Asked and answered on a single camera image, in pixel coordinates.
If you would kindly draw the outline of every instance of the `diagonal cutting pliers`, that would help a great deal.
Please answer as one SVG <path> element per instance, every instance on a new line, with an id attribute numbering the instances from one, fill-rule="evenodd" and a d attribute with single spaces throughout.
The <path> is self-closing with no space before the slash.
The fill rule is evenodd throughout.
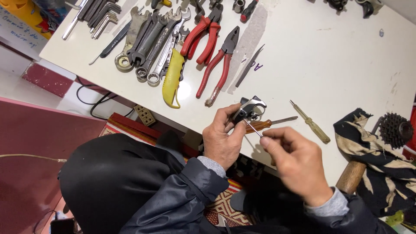
<path id="1" fill-rule="evenodd" d="M 211 96 L 205 101 L 205 106 L 210 107 L 214 103 L 215 99 L 218 96 L 221 88 L 223 87 L 225 81 L 227 80 L 228 70 L 230 69 L 230 61 L 231 57 L 233 56 L 233 52 L 235 47 L 238 43 L 238 37 L 240 34 L 240 27 L 235 27 L 227 36 L 224 41 L 223 46 L 218 51 L 218 54 L 212 59 L 212 61 L 208 64 L 207 68 L 204 72 L 204 77 L 202 78 L 201 85 L 199 86 L 198 92 L 196 93 L 196 97 L 200 98 L 202 92 L 205 89 L 205 86 L 208 82 L 209 75 L 211 74 L 212 69 L 221 61 L 224 57 L 224 67 L 223 73 L 221 75 L 220 81 L 218 81 L 217 86 L 215 87 Z"/>
<path id="2" fill-rule="evenodd" d="M 209 63 L 212 54 L 214 53 L 215 45 L 217 43 L 218 30 L 221 28 L 219 22 L 221 21 L 223 9 L 223 5 L 218 4 L 214 7 L 214 9 L 211 11 L 211 14 L 209 14 L 208 17 L 201 16 L 201 20 L 199 21 L 198 25 L 194 29 L 192 29 L 192 31 L 187 36 L 185 43 L 183 44 L 181 50 L 182 56 L 188 56 L 188 59 L 191 59 L 193 57 L 196 46 L 198 45 L 199 40 L 201 38 L 202 32 L 209 28 L 208 43 L 202 54 L 196 60 L 198 64 L 202 64 L 203 62 L 205 62 L 205 64 Z"/>

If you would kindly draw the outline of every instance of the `power strip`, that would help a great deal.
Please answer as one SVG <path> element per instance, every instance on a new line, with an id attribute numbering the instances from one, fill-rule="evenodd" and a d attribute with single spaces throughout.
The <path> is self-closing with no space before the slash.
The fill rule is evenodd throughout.
<path id="1" fill-rule="evenodd" d="M 156 122 L 155 117 L 153 117 L 152 115 L 152 112 L 147 108 L 144 108 L 141 105 L 137 105 L 134 107 L 134 110 L 137 112 L 139 118 L 145 126 L 149 126 Z"/>

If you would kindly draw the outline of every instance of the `hand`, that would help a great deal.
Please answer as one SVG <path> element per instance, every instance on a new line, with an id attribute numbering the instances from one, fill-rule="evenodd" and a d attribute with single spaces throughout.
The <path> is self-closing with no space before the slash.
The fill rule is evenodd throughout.
<path id="1" fill-rule="evenodd" d="M 312 207 L 333 195 L 324 175 L 321 148 L 291 127 L 263 131 L 260 144 L 272 157 L 283 183 Z"/>
<path id="2" fill-rule="evenodd" d="M 202 131 L 205 157 L 219 163 L 224 170 L 237 160 L 245 135 L 245 121 L 237 123 L 231 135 L 227 134 L 234 127 L 233 115 L 240 106 L 237 103 L 218 109 L 214 121 Z"/>

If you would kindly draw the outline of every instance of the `fingernail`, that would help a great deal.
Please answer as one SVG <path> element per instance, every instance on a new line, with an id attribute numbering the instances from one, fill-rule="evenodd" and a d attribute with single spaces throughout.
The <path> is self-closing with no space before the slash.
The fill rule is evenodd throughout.
<path id="1" fill-rule="evenodd" d="M 260 145 L 262 145 L 264 148 L 266 148 L 269 145 L 270 140 L 271 139 L 269 137 L 262 137 L 260 139 Z"/>

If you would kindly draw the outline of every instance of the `orange-handled screwdriver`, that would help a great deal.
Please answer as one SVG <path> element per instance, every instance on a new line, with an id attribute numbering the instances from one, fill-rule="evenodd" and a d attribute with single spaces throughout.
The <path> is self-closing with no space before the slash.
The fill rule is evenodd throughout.
<path id="1" fill-rule="evenodd" d="M 286 119 L 275 120 L 275 121 L 271 121 L 268 119 L 266 121 L 251 122 L 250 124 L 257 131 L 260 131 L 262 129 L 272 126 L 273 124 L 279 124 L 279 123 L 283 123 L 283 122 L 295 120 L 295 119 L 297 119 L 297 116 L 289 117 Z M 246 130 L 246 134 L 254 132 L 254 130 L 250 126 L 246 126 L 245 130 Z"/>

